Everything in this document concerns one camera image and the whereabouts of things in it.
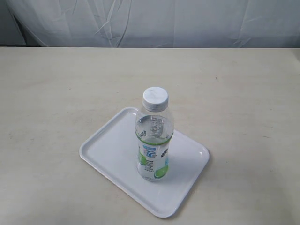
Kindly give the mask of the clear bottle with white cap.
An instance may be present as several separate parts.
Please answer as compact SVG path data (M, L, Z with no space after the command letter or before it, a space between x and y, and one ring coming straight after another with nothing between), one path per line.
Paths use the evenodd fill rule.
M168 103L169 95L165 89L149 87L143 93L142 107L136 114L137 170L148 181L162 179L169 169L168 151L174 119Z

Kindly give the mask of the white backdrop cloth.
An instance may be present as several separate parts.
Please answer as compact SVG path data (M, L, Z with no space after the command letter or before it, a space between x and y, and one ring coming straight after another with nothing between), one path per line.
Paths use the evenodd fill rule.
M7 0L43 46L300 46L297 0Z

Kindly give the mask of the white plastic tray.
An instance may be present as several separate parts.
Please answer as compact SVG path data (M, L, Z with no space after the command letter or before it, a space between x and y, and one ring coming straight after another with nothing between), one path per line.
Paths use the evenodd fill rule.
M159 218L172 216L209 161L209 151L175 130L170 141L169 170L158 181L147 181L137 171L137 108L126 107L85 141L83 160Z

